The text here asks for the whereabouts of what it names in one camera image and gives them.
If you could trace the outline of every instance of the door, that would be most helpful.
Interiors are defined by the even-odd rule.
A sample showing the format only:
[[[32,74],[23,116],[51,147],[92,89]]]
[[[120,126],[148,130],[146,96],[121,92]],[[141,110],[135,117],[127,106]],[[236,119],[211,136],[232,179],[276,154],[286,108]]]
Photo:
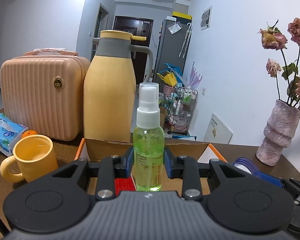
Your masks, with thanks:
[[[99,13],[97,17],[97,22],[96,22],[96,28],[94,30],[94,38],[100,38],[100,32],[106,29],[107,23],[108,23],[108,17],[109,17],[109,12],[106,11],[101,5],[99,7]],[[92,45],[92,53],[91,53],[91,60],[92,62],[94,55],[96,54],[97,51],[97,45],[93,44]]]
[[[132,33],[136,36],[147,37],[146,41],[131,41],[131,44],[147,46],[150,45],[153,20],[116,16],[114,20],[114,30]],[[131,59],[136,76],[137,85],[142,83],[145,77],[145,70],[148,55],[144,52],[131,52]]]

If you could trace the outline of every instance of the green liquid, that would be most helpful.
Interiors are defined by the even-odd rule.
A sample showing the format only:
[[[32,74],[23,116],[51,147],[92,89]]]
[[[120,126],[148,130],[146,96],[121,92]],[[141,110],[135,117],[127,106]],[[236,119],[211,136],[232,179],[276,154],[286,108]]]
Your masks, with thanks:
[[[164,132],[161,127],[133,132],[134,160],[137,191],[161,189]]]

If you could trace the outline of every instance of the red sponge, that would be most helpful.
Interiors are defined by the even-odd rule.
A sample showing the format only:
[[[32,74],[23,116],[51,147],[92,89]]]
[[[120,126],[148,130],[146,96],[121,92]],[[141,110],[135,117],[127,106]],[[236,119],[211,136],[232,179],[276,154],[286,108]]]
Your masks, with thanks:
[[[136,185],[133,181],[132,176],[128,179],[115,179],[114,180],[114,186],[115,186],[115,195],[118,196],[120,191],[136,191]]]

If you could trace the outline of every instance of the plastic bag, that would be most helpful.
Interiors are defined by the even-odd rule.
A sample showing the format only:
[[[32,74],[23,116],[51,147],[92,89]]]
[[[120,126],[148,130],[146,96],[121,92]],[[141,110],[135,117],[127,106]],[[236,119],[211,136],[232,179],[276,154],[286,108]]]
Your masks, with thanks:
[[[182,25],[180,22],[172,23],[168,25],[168,29],[171,32],[171,34],[174,34],[182,29]]]
[[[26,52],[24,56],[33,56],[33,55],[69,55],[77,56],[78,53],[75,51],[69,51],[65,48],[45,48],[45,49],[34,49],[33,51]]]

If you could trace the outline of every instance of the green leaf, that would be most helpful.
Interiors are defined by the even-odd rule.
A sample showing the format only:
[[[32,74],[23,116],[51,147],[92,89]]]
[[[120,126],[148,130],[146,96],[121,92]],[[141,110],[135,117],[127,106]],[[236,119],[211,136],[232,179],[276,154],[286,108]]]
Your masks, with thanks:
[[[284,66],[283,68],[283,73],[282,73],[282,77],[287,80],[288,77],[294,72],[298,75],[298,68],[296,67],[296,65],[294,63],[290,63],[288,66]]]
[[[275,33],[280,33],[280,34],[282,34],[282,32],[278,29],[278,27],[275,27],[275,28],[274,28],[274,32],[275,32]]]
[[[288,68],[287,66],[282,67],[283,68],[283,73],[282,73],[282,77],[287,80],[288,77],[292,74],[292,70],[290,68]]]
[[[298,68],[296,67],[296,65],[294,63],[290,63],[288,68],[291,69],[294,73],[296,73],[298,75]]]
[[[294,79],[294,82],[293,82],[293,80],[290,82],[290,86],[287,88],[287,95],[289,96],[290,95],[290,87],[291,87],[291,90],[292,90],[292,92],[291,92],[291,97],[292,97],[292,99],[295,101],[295,100],[297,100],[297,95],[296,95],[296,93],[295,93],[295,90],[297,89],[297,84],[298,84],[298,82],[300,81],[300,77],[298,77],[298,76],[296,76],[296,78]]]

